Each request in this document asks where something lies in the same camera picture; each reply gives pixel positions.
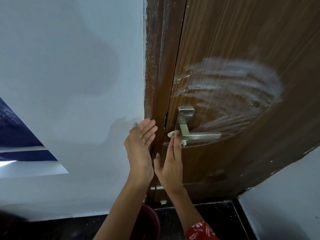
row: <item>forearm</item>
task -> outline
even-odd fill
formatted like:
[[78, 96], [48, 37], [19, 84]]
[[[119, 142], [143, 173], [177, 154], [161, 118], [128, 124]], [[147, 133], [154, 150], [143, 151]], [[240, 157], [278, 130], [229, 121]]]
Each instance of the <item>forearm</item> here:
[[129, 239], [147, 189], [148, 184], [138, 183], [129, 175], [94, 240]]
[[186, 233], [194, 224], [204, 221], [191, 202], [185, 188], [178, 193], [169, 193], [168, 195], [177, 211], [184, 233]]

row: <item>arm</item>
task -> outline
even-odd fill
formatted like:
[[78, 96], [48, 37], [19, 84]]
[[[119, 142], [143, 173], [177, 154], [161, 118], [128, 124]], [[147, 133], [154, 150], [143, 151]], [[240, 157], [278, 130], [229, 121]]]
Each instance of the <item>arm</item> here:
[[130, 163], [129, 177], [94, 240], [130, 238], [153, 178], [148, 147], [156, 136], [158, 128], [155, 124], [154, 120], [145, 119], [130, 130], [124, 142]]
[[182, 184], [181, 139], [178, 134], [179, 131], [176, 131], [170, 140], [164, 166], [160, 165], [160, 156], [154, 159], [154, 171], [170, 197], [186, 234], [191, 226], [204, 220]]

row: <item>maroon bucket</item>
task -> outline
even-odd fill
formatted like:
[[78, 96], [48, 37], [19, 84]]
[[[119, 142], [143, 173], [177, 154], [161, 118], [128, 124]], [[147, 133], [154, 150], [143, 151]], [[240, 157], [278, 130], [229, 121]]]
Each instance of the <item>maroon bucket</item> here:
[[159, 240], [160, 230], [160, 221], [156, 211], [142, 204], [130, 240]]

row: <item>wood grain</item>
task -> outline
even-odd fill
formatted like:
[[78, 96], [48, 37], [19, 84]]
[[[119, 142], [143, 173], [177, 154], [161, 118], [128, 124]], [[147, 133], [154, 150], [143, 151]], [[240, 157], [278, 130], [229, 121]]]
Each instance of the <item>wood grain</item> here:
[[166, 133], [179, 106], [191, 131], [222, 132], [182, 149], [193, 200], [234, 198], [319, 144], [319, 31], [320, 0], [187, 0]]
[[[158, 126], [152, 158], [162, 151], [185, 6], [186, 0], [147, 0], [145, 118], [155, 119]], [[155, 176], [150, 186], [156, 181]]]

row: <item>metal lever handle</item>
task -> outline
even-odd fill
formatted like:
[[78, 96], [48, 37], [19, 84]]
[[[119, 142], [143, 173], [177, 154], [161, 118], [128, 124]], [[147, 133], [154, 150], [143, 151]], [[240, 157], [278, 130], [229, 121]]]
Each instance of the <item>metal lever handle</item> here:
[[192, 106], [184, 106], [178, 108], [178, 118], [175, 126], [175, 130], [181, 130], [182, 140], [212, 140], [219, 139], [221, 137], [220, 132], [197, 132], [190, 133], [188, 126], [190, 125], [195, 109]]
[[211, 139], [219, 139], [221, 137], [220, 132], [198, 132], [198, 133], [190, 133], [188, 129], [188, 125], [181, 124], [180, 125], [182, 140], [211, 140]]

